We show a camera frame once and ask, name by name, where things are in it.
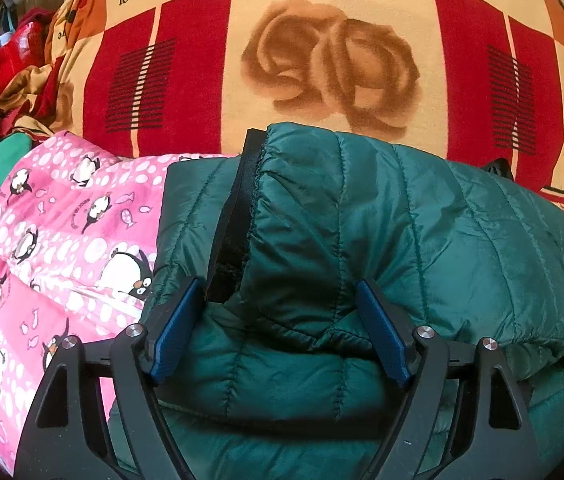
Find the silver screw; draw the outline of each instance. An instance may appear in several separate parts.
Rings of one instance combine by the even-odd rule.
[[[73,348],[78,343],[78,339],[74,335],[69,335],[62,340],[62,346],[67,350]]]
[[[498,342],[495,341],[492,337],[485,337],[482,339],[482,344],[487,350],[497,350],[498,349]]]
[[[424,339],[431,339],[436,334],[430,326],[422,325],[417,327],[417,335]]]
[[[144,331],[144,327],[139,323],[133,323],[126,327],[126,335],[129,337],[137,337]]]

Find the clothing pile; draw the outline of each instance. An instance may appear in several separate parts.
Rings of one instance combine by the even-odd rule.
[[[206,276],[249,128],[266,137],[248,257],[158,393],[195,476],[361,475],[401,402],[354,308],[366,278],[446,339],[497,339],[555,467],[563,0],[65,0],[23,17],[0,40],[1,467],[64,338],[110,338]],[[480,169],[496,159],[514,182]],[[453,381],[444,396],[422,468]],[[102,401],[132,470],[110,382]]]

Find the checkered pattern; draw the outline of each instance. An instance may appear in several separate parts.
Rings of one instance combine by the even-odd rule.
[[[53,30],[70,128],[117,155],[239,152],[295,121],[505,157],[564,208],[562,0],[68,0]]]

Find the bedding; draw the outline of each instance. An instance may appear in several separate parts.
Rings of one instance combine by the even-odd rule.
[[[198,155],[120,160],[69,132],[26,154],[0,188],[0,463],[61,339],[135,322],[153,280],[167,167]],[[106,408],[113,401],[104,384]]]
[[[504,157],[564,209],[563,0],[66,0],[50,28],[9,106],[56,81],[52,128],[116,155],[235,153],[294,121]]]

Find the pink blanket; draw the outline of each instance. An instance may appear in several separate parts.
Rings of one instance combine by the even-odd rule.
[[[122,161],[69,132],[25,156],[0,189],[0,463],[57,345],[137,321],[151,290],[167,167],[199,155]],[[102,390],[105,409],[114,393]]]

